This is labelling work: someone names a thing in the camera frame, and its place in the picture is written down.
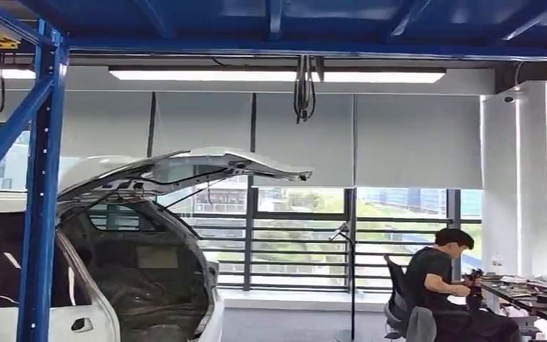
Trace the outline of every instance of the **ceiling light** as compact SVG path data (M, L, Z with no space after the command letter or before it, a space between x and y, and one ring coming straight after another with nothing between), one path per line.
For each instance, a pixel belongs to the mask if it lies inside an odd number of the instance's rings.
M3 73L3 78L33 80L35 78L34 71L22 69L0 69L0 76Z
M141 71L110 70L110 73L124 81L249 81L249 82L293 82L294 71ZM325 81L330 83L435 83L445 72L345 72L328 71ZM313 73L313 80L319 77Z

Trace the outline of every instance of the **man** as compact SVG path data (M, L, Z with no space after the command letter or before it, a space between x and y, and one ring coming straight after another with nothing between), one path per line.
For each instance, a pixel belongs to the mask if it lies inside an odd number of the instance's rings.
M412 257L406 271L407 285L415 305L440 310L465 310L448 300L448 296L466 297L470 283L452 284L452 260L466 249L473 249L474 240L458 229L442 229L435 234L435 245L425 247ZM435 316L437 341L519 342L519 326L510 318L487 311L469 311L472 320L460 315Z

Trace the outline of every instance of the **car trunk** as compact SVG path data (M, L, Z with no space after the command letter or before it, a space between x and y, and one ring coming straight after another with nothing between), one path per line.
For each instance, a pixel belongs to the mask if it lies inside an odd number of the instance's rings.
M171 226L152 203L106 208L91 208L61 229L115 309L122 341L199 337L215 284L195 238L181 223ZM105 229L107 216L117 214L118 229L137 230Z
M153 201L239 175L305 181L311 173L225 147L131 163L90 158L61 182L59 227L115 309L124 342L188 341L214 308L216 272L192 228Z

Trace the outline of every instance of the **dark hair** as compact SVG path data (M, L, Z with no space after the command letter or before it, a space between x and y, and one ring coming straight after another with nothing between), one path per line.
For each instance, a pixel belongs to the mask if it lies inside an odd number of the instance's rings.
M445 246L452 242L456 242L460 247L466 246L468 249L475 247L473 238L460 229L444 228L435 233L435 244L437 246Z

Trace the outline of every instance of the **windowsill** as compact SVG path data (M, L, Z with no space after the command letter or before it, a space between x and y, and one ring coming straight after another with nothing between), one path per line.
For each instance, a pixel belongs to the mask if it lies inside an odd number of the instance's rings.
M309 291L242 291L220 289L226 308L350 311L351 295L347 293ZM382 312L389 294L357 294L355 310L358 312Z

